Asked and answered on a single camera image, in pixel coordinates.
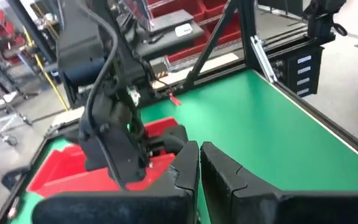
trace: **red storage bin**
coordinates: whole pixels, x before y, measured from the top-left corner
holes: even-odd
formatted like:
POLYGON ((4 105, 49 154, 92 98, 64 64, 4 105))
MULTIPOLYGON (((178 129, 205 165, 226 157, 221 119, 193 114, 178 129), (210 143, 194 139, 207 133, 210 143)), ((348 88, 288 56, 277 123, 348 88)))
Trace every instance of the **red storage bin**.
MULTIPOLYGON (((186 50, 182 50, 181 52, 168 55, 168 61, 170 63, 176 62, 177 60, 183 59, 185 57, 192 56, 194 54, 200 53, 203 51, 208 39, 211 37, 211 34, 216 26, 218 21, 210 22, 203 27, 204 36, 198 37, 194 40, 194 47, 188 48, 186 50)), ((218 39, 218 45, 222 45, 228 43, 233 40, 237 40, 241 37, 240 31, 240 19, 238 14, 233 15, 233 19, 230 23, 228 23, 223 30, 221 37, 218 39)))
MULTIPOLYGON (((63 152, 53 150, 46 158, 31 183, 28 192, 49 197, 61 192, 116 191, 118 185, 108 176, 107 168, 85 171, 85 155, 76 145, 66 147, 63 152)), ((152 157, 153 168, 146 168, 146 177, 126 184, 129 190, 144 190, 154 183, 175 159, 174 154, 152 157)))
POLYGON ((227 0, 202 0, 205 5, 205 18, 211 18, 223 13, 227 0))
POLYGON ((162 6, 151 9, 152 17, 162 16, 177 10, 184 9, 194 17, 195 22, 204 20, 205 8, 201 0, 175 0, 162 6))
MULTIPOLYGON (((212 33, 217 23, 218 21, 214 21, 214 22, 210 22, 209 24, 206 24, 207 30, 210 33, 212 33)), ((239 15, 234 14, 232 20, 224 28, 221 37, 218 39, 217 45, 225 44, 232 40, 236 40, 240 37, 241 37, 241 31, 240 31, 239 15)))
POLYGON ((203 51, 205 44, 207 43, 208 39, 211 37, 211 33, 207 30, 207 28, 203 28, 204 35, 201 37, 197 37, 194 40, 194 47, 190 47, 188 49, 182 50, 181 52, 168 55, 168 61, 169 62, 176 62, 177 60, 180 60, 182 58, 200 53, 203 51))

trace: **yellow pole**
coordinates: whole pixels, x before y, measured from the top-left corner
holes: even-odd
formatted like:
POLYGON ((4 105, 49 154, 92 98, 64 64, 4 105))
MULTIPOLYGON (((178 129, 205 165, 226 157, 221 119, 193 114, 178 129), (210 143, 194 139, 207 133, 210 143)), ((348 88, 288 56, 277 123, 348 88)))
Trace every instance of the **yellow pole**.
MULTIPOLYGON (((34 43, 33 43, 32 39, 31 39, 29 33, 27 32, 27 30, 24 27, 23 27, 23 30, 24 30, 25 37, 26 37, 26 39, 27 39, 27 41, 29 43, 29 46, 33 47, 34 43)), ((60 94, 59 90, 57 89, 56 85, 50 79, 49 75, 46 72, 44 72, 44 66, 42 65, 40 57, 38 56, 38 54, 34 54, 34 56, 35 56, 35 59, 37 61, 38 66, 41 68, 41 71, 44 74, 45 78, 48 80, 50 86, 52 86, 52 88, 55 91, 57 97, 59 98, 60 102, 64 106, 65 110, 68 111, 68 106, 67 106, 65 100, 63 99, 62 95, 60 94)))

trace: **white sticker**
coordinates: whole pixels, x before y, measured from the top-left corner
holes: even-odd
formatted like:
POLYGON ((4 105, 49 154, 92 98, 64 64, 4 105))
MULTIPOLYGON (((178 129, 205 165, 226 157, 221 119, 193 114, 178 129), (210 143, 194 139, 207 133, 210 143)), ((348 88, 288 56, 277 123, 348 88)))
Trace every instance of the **white sticker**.
POLYGON ((302 80, 297 81, 296 85, 302 85, 304 83, 307 83, 308 81, 310 81, 310 78, 304 78, 302 80))
POLYGON ((305 88, 304 90, 300 90, 296 94, 297 95, 302 95, 302 94, 307 93, 307 92, 309 92, 309 88, 305 88))
POLYGON ((190 24, 183 24, 175 28, 175 33, 177 37, 183 37, 184 35, 190 34, 193 31, 193 28, 190 24))
POLYGON ((302 68, 302 69, 299 69, 298 70, 298 75, 302 74, 302 73, 305 73, 307 71, 310 71, 311 67, 310 66, 307 66, 305 68, 302 68))
POLYGON ((298 63, 303 63, 303 62, 307 62, 308 60, 311 59, 311 55, 303 57, 303 58, 299 58, 298 59, 298 63))

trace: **green mat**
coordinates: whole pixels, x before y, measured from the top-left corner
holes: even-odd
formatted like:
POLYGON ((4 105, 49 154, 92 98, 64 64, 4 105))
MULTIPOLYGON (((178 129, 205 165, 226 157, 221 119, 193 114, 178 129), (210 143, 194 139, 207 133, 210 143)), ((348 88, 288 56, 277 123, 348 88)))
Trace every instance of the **green mat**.
MULTIPOLYGON (((146 123, 173 116, 190 140, 212 141, 246 169, 283 190, 358 190, 358 155, 252 71, 142 110, 146 123)), ((64 141, 50 148, 61 149, 64 141)), ((30 223, 40 199, 24 193, 13 223, 30 223)), ((202 223, 209 223, 200 185, 202 223)))

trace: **gray floor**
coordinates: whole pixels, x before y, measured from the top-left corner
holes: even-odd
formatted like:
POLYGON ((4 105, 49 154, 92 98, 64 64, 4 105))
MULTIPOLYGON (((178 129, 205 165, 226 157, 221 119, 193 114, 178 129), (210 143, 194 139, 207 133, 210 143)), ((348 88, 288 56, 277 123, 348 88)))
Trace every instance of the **gray floor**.
MULTIPOLYGON (((358 0, 348 0, 347 6, 336 16, 336 22, 358 36, 358 0)), ((258 19, 259 27, 269 24, 271 29, 261 35, 269 35, 267 33, 270 32, 276 34, 278 29, 288 25, 277 20, 261 22, 258 19)), ((325 46, 318 94, 308 96, 306 100, 358 137, 358 48, 354 47, 355 44, 358 44, 358 39, 338 37, 337 41, 325 46)), ((21 102, 17 108, 35 119, 61 111, 63 106, 54 92, 48 90, 36 98, 21 102)), ((19 144, 13 148, 0 140, 0 178, 7 170, 30 161, 52 119, 38 121, 31 128, 19 121, 15 122, 18 128, 11 131, 11 134, 18 138, 19 144)), ((9 192, 0 184, 0 208, 8 195, 9 192)))

